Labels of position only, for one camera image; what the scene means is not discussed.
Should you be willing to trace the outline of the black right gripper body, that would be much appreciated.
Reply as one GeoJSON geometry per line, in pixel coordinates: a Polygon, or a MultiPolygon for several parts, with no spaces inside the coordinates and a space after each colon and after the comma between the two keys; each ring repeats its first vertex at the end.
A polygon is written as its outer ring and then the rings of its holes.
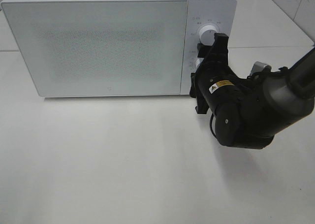
{"type": "Polygon", "coordinates": [[[228,66],[226,54],[208,54],[191,75],[190,96],[196,98],[197,114],[211,110],[216,115],[223,104],[241,101],[244,93],[237,86],[237,80],[228,66]]]}

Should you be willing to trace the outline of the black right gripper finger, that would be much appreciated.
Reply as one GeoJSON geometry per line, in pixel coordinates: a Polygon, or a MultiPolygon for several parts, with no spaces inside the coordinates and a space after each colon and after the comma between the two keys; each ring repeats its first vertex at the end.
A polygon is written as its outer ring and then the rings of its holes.
{"type": "Polygon", "coordinates": [[[206,57],[208,52],[211,50],[211,45],[204,45],[202,43],[197,44],[198,57],[206,57]]]}
{"type": "Polygon", "coordinates": [[[217,55],[228,56],[228,40],[229,37],[224,33],[215,33],[215,41],[212,45],[212,52],[217,55]]]}

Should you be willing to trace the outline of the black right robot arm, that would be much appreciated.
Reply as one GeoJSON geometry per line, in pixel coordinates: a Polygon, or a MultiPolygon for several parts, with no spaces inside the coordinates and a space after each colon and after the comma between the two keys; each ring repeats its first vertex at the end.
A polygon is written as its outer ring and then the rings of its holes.
{"type": "Polygon", "coordinates": [[[201,63],[190,76],[189,95],[196,112],[212,112],[210,130],[226,147],[263,149],[274,136],[310,115],[315,107],[315,52],[292,67],[272,71],[256,62],[246,78],[228,64],[228,36],[214,35],[210,46],[198,44],[201,63]]]}

